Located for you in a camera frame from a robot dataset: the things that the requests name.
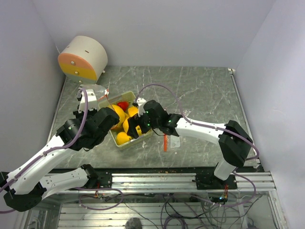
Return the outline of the clear zip bag red zipper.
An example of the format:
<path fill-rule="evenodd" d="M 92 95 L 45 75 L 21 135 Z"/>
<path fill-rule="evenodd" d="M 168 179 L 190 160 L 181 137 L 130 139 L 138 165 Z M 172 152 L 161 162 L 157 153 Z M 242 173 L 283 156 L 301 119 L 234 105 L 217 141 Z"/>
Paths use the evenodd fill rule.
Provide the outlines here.
<path fill-rule="evenodd" d="M 100 100 L 106 98 L 109 94 L 108 89 L 106 89 L 105 87 L 103 87 L 101 85 L 97 85 L 97 84 L 81 84 L 79 89 L 93 89 L 96 94 L 97 103 Z"/>

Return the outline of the yellow banana bunch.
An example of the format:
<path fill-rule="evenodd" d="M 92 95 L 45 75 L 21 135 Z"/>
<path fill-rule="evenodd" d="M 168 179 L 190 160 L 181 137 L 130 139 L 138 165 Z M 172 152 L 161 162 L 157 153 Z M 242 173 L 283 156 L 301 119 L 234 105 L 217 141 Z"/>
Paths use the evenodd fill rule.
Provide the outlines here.
<path fill-rule="evenodd" d="M 125 112 L 118 106 L 115 104 L 111 105 L 112 110 L 114 110 L 116 112 L 116 114 L 119 116 L 119 122 L 118 124 L 114 125 L 111 130 L 113 129 L 119 129 L 122 127 L 123 122 L 125 121 Z"/>

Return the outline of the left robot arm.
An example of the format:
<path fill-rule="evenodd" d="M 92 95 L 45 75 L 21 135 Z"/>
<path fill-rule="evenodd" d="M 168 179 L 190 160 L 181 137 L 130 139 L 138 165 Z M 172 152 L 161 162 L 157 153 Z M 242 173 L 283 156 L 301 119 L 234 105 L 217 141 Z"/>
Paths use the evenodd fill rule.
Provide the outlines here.
<path fill-rule="evenodd" d="M 67 120 L 48 144 L 25 164 L 12 172 L 1 172 L 0 189 L 6 191 L 3 196 L 6 205 L 24 212 L 58 192 L 70 188 L 93 189 L 99 176 L 89 164 L 59 175 L 49 176 L 48 173 L 68 156 L 99 145 L 119 119 L 109 107 L 75 113 L 75 118 Z"/>

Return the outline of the yellow bell pepper toy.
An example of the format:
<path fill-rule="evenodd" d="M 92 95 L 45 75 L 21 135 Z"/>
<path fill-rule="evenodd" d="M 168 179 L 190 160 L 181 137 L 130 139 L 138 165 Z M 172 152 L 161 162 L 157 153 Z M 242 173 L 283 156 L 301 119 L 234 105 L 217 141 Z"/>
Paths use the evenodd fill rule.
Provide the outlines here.
<path fill-rule="evenodd" d="M 129 117 L 133 117 L 134 115 L 138 114 L 138 107 L 135 107 L 135 106 L 129 107 L 127 109 L 127 112 L 128 112 Z"/>

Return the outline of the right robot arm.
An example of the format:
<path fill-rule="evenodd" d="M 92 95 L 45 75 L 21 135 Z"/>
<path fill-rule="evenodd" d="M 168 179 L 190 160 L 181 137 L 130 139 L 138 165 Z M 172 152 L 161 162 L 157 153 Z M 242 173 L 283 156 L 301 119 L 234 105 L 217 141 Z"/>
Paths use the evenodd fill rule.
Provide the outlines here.
<path fill-rule="evenodd" d="M 129 128 L 139 126 L 143 134 L 159 129 L 165 135 L 193 137 L 220 147 L 222 158 L 210 177 L 214 188 L 222 188 L 230 174 L 244 166 L 253 141 L 236 121 L 215 124 L 189 119 L 182 114 L 169 114 L 155 100 L 138 98 L 134 104 L 138 106 L 138 114 L 132 117 Z"/>

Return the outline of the yellow orange toy fruit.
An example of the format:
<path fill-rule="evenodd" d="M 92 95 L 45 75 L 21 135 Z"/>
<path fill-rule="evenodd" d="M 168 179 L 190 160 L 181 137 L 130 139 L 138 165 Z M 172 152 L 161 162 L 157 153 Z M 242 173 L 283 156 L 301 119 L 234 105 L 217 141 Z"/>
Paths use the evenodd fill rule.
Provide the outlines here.
<path fill-rule="evenodd" d="M 123 145 L 125 143 L 128 143 L 132 140 L 132 137 L 127 135 L 126 132 L 119 132 L 116 136 L 116 143 L 117 145 Z"/>

